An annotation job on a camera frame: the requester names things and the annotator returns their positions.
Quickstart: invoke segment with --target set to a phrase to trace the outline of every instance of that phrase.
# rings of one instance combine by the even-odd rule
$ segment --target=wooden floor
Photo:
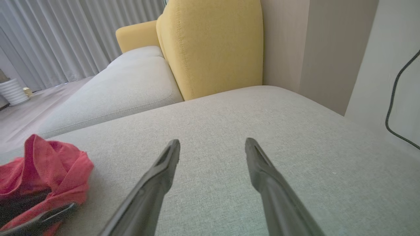
[[[23,146],[51,112],[91,78],[35,92],[28,102],[0,110],[0,153]]]

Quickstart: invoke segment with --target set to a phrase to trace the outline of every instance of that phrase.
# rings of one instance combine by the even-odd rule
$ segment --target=sofa seat
[[[182,101],[160,48],[142,47],[111,62],[53,111],[38,133],[48,138]]]
[[[156,235],[268,235],[244,151],[255,138],[327,236],[418,235],[420,163],[341,115],[271,86],[232,90],[62,134],[95,167],[58,236],[97,235],[171,139],[181,153]],[[0,155],[0,164],[23,150]]]

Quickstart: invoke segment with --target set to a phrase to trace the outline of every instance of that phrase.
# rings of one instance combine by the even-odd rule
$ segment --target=yellow sofa cushion
[[[170,0],[160,47],[185,100],[263,83],[259,0]]]
[[[122,53],[146,46],[160,46],[156,21],[125,26],[115,32]]]

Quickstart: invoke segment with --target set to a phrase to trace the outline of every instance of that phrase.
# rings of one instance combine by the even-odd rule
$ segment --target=black cable
[[[404,66],[404,67],[403,67],[403,68],[399,71],[398,75],[397,75],[397,76],[396,76],[396,78],[395,78],[394,87],[392,88],[392,94],[391,94],[391,102],[389,103],[388,114],[386,114],[385,126],[386,126],[386,129],[387,129],[387,130],[388,130],[391,134],[393,134],[393,135],[395,135],[395,136],[399,137],[400,139],[402,139],[402,140],[406,141],[407,143],[409,143],[409,144],[413,145],[415,148],[417,148],[417,149],[419,149],[419,150],[420,150],[420,147],[419,147],[417,144],[415,144],[415,143],[413,143],[412,141],[410,141],[410,140],[408,140],[408,139],[404,138],[403,136],[401,136],[401,135],[399,135],[399,134],[395,133],[394,131],[392,131],[392,130],[391,130],[391,128],[389,128],[389,125],[388,125],[389,116],[391,115],[392,106],[394,105],[395,90],[396,90],[396,85],[397,85],[397,83],[398,83],[399,77],[400,77],[400,76],[401,76],[401,74],[405,71],[405,69],[407,69],[407,67],[408,67],[409,65],[411,65],[411,63],[412,63],[414,60],[416,60],[416,58],[417,58],[419,55],[420,55],[420,50],[416,53],[416,55],[414,55],[414,57],[413,57],[413,58],[411,58],[411,60],[409,60],[409,61],[407,62],[407,64],[405,64],[405,66]]]

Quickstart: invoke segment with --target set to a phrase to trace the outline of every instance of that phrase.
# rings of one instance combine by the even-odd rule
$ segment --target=curtain fold
[[[153,21],[163,0],[1,0],[0,47],[33,91],[96,75],[120,54],[115,31]]]

